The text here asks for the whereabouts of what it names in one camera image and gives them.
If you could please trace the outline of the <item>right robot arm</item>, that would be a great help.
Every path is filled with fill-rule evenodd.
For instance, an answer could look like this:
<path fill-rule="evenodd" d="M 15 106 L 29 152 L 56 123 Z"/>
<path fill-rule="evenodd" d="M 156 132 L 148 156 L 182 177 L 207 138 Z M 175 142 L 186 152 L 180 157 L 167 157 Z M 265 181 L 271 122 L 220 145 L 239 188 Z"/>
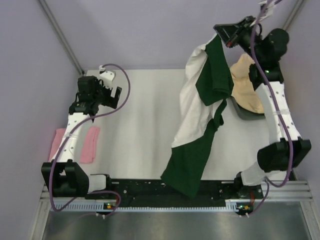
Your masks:
<path fill-rule="evenodd" d="M 213 27 L 227 48 L 240 46 L 253 58 L 248 76 L 264 108 L 269 130 L 269 145 L 261 148 L 257 161 L 234 179 L 233 192 L 239 198 L 249 195 L 252 186 L 270 183 L 270 177 L 279 172 L 286 173 L 286 183 L 312 148 L 310 140 L 303 139 L 297 130 L 285 96 L 279 61 L 287 52 L 289 33 L 275 28 L 262 37 L 262 31 L 256 30 L 260 27 L 253 16 Z"/>

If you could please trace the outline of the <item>white and green t shirt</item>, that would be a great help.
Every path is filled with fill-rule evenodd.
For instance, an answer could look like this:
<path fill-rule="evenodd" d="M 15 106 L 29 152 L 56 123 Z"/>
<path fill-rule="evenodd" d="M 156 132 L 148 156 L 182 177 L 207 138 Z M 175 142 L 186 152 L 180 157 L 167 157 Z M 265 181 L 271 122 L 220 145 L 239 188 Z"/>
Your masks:
<path fill-rule="evenodd" d="M 185 65 L 179 94 L 181 121 L 161 175 L 166 185 L 182 195 L 194 198 L 199 191 L 233 87 L 221 38 L 215 34 L 193 50 Z"/>

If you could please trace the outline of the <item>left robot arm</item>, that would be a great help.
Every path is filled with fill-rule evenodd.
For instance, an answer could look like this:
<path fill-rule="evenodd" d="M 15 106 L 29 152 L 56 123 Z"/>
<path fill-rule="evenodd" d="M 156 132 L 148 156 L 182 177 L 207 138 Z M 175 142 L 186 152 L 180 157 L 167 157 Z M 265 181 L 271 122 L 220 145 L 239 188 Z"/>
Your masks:
<path fill-rule="evenodd" d="M 122 89 L 117 87 L 112 95 L 116 74 L 106 71 L 96 76 L 82 76 L 77 80 L 78 91 L 68 111 L 67 127 L 59 149 L 51 162 L 42 164 L 41 173 L 52 196 L 85 197 L 96 191 L 102 198 L 109 198 L 114 191 L 106 174 L 88 174 L 79 165 L 85 138 L 93 125 L 92 117 L 99 106 L 116 109 Z"/>

